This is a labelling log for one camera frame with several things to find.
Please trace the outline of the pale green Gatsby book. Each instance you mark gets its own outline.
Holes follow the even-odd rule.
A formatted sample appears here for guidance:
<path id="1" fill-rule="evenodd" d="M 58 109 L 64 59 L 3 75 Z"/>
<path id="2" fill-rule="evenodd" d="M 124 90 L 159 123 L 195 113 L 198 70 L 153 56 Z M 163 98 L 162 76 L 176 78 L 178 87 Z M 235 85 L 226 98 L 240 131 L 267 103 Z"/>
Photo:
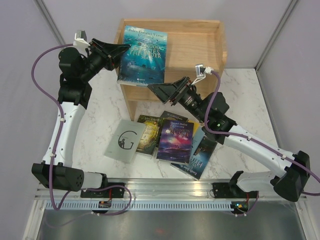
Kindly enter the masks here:
<path id="1" fill-rule="evenodd" d="M 129 163 L 133 159 L 146 125 L 122 119 L 104 152 L 104 156 L 113 160 Z"/>

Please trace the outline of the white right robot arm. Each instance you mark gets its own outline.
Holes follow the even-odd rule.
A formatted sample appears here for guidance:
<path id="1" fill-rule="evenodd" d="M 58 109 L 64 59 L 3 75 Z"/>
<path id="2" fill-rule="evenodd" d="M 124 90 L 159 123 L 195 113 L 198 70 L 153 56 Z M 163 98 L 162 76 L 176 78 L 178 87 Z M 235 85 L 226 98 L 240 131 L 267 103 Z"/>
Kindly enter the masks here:
<path id="1" fill-rule="evenodd" d="M 299 200 L 311 175 L 308 154 L 303 151 L 292 153 L 253 136 L 226 116 L 229 105 L 221 92 L 215 90 L 202 99 L 188 77 L 147 87 L 162 103 L 183 106 L 204 124 L 202 130 L 207 138 L 240 151 L 268 169 L 254 173 L 237 171 L 227 184 L 232 196 L 240 198 L 247 193 L 275 192 L 287 201 Z"/>

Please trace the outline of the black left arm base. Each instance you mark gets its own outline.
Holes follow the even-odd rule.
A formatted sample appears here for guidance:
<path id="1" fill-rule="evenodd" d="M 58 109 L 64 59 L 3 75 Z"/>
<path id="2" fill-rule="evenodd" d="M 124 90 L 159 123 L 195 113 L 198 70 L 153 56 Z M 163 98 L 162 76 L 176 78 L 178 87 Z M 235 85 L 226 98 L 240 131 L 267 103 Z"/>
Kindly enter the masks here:
<path id="1" fill-rule="evenodd" d="M 123 199 L 126 191 L 123 187 L 125 186 L 123 182 L 109 182 L 97 189 L 88 188 L 82 190 L 80 197 L 83 199 Z"/>

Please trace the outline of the purple Robinson Crusoe book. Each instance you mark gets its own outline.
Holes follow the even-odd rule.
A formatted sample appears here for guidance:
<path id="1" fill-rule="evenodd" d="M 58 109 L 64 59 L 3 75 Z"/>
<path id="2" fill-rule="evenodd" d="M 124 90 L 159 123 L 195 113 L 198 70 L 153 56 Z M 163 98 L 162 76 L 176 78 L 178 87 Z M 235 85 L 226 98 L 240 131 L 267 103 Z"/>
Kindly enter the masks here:
<path id="1" fill-rule="evenodd" d="M 192 151 L 194 123 L 165 119 L 160 134 L 156 158 L 188 165 Z"/>

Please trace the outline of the blue 20000 Leagues book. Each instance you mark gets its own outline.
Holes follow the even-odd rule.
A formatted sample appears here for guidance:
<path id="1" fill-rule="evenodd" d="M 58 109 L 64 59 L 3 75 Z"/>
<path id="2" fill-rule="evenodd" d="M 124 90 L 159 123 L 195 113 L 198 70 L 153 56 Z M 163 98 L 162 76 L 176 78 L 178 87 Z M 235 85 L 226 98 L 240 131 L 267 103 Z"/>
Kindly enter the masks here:
<path id="1" fill-rule="evenodd" d="M 130 45 L 130 48 L 121 57 L 117 83 L 138 87 L 163 84 L 167 40 L 166 32 L 125 26 L 123 43 Z"/>

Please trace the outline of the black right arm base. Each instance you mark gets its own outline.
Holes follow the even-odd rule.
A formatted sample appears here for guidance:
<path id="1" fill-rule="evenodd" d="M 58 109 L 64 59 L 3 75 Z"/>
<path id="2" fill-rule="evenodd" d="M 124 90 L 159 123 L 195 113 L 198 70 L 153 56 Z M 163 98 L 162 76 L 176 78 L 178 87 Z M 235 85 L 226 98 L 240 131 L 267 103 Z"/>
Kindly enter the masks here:
<path id="1" fill-rule="evenodd" d="M 228 182 L 213 182 L 211 185 L 216 199 L 255 199 L 258 195 L 257 191 L 245 192 L 236 184 Z"/>

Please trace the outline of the green Alice Wonderland book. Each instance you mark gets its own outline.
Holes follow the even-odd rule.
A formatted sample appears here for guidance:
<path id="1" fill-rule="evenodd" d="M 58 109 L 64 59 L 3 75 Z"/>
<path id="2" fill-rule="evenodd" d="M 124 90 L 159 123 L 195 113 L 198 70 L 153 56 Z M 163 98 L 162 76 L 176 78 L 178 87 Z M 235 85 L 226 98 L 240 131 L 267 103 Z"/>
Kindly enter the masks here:
<path id="1" fill-rule="evenodd" d="M 136 151 L 141 154 L 153 155 L 158 141 L 161 119 L 155 116 L 140 115 L 137 122 L 145 124 L 145 129 Z"/>

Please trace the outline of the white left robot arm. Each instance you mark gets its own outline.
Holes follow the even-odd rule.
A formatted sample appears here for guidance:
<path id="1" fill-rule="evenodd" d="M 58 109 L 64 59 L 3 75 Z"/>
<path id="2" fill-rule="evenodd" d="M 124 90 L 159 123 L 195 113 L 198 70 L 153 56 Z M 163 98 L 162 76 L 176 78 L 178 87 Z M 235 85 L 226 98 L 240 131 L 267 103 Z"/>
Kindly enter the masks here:
<path id="1" fill-rule="evenodd" d="M 102 69 L 118 68 L 130 45 L 95 38 L 87 43 L 81 37 L 60 49 L 60 87 L 58 97 L 51 98 L 58 107 L 57 119 L 47 152 L 40 163 L 32 165 L 31 172 L 48 189 L 77 192 L 85 182 L 85 173 L 72 167 L 73 149 L 92 93 L 89 82 Z"/>

